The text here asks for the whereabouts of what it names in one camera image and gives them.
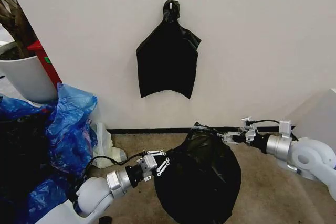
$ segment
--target beige carpet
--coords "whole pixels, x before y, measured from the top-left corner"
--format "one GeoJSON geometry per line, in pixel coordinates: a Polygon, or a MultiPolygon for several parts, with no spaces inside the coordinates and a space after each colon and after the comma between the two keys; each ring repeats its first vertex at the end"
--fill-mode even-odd
{"type": "MultiPolygon", "coordinates": [[[[185,137],[186,134],[115,135],[113,143],[130,156],[142,150],[169,150],[185,137]]],[[[226,223],[336,223],[336,202],[326,186],[282,170],[273,157],[245,144],[231,147],[241,166],[242,185],[233,214],[226,223]]],[[[115,165],[101,170],[93,168],[91,175],[104,176],[119,168],[115,165]]],[[[161,207],[153,179],[139,183],[137,188],[116,199],[105,215],[113,217],[113,224],[176,223],[161,207]]]]}

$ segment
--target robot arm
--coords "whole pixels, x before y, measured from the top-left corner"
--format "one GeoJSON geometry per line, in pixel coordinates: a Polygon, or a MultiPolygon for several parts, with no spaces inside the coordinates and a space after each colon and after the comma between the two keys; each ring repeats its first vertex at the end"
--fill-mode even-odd
{"type": "Polygon", "coordinates": [[[152,173],[161,176],[169,166],[169,158],[161,151],[144,152],[143,157],[134,166],[126,166],[107,174],[106,178],[91,177],[76,192],[79,213],[70,200],[48,212],[37,224],[90,224],[94,223],[103,212],[119,198],[134,188],[142,180],[147,182],[152,173]]]}
{"type": "Polygon", "coordinates": [[[327,144],[309,138],[293,141],[291,122],[280,121],[279,135],[260,135],[251,117],[244,118],[244,128],[240,132],[228,132],[223,142],[245,142],[274,156],[281,168],[298,175],[319,180],[326,184],[331,197],[336,200],[336,154],[327,144]]]}

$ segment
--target white plastic bag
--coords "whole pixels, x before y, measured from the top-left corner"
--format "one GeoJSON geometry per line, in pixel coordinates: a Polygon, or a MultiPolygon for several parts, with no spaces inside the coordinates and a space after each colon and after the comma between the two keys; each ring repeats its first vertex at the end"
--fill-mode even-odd
{"type": "MultiPolygon", "coordinates": [[[[98,144],[93,148],[93,157],[108,156],[118,162],[127,159],[123,149],[113,147],[111,133],[106,130],[103,123],[91,123],[90,127],[95,131],[98,140],[98,144]]],[[[97,158],[92,164],[98,168],[106,168],[114,163],[105,158],[97,158]]]]}

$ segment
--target blue plastic bag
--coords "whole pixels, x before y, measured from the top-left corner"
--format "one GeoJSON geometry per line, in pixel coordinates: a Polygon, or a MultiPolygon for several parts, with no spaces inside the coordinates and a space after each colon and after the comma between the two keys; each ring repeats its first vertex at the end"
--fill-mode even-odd
{"type": "Polygon", "coordinates": [[[25,101],[0,95],[0,120],[13,120],[25,115],[48,112],[46,136],[50,141],[50,164],[65,172],[55,171],[28,195],[25,202],[14,204],[18,212],[15,223],[35,223],[48,211],[67,200],[71,190],[69,177],[80,177],[92,158],[97,137],[89,127],[90,113],[97,97],[89,92],[58,84],[58,103],[34,107],[25,101]]]}
{"type": "Polygon", "coordinates": [[[90,113],[97,97],[89,92],[58,84],[58,103],[51,115],[54,120],[46,131],[50,140],[50,162],[58,170],[81,176],[92,159],[90,113]]]}
{"type": "Polygon", "coordinates": [[[55,106],[56,104],[53,103],[42,107],[34,107],[28,102],[0,94],[0,120],[13,120],[25,115],[53,111],[55,106]]]}
{"type": "Polygon", "coordinates": [[[66,192],[69,187],[70,185],[65,176],[57,173],[50,175],[21,204],[15,223],[36,223],[54,207],[67,200],[66,192]]]}

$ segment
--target black trash bag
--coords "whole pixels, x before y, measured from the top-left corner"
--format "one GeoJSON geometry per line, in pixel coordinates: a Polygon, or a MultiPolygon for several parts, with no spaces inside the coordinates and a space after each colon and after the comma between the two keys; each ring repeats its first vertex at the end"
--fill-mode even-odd
{"type": "Polygon", "coordinates": [[[0,207],[6,219],[15,217],[17,204],[52,172],[45,136],[49,115],[45,110],[0,120],[0,207]]]}
{"type": "Polygon", "coordinates": [[[166,1],[162,22],[137,48],[141,97],[162,90],[191,97],[201,40],[179,25],[179,17],[179,2],[166,1]]]}
{"type": "Polygon", "coordinates": [[[224,223],[232,215],[241,181],[230,147],[212,128],[191,129],[167,157],[170,165],[155,178],[156,194],[166,212],[180,224],[224,223]]]}

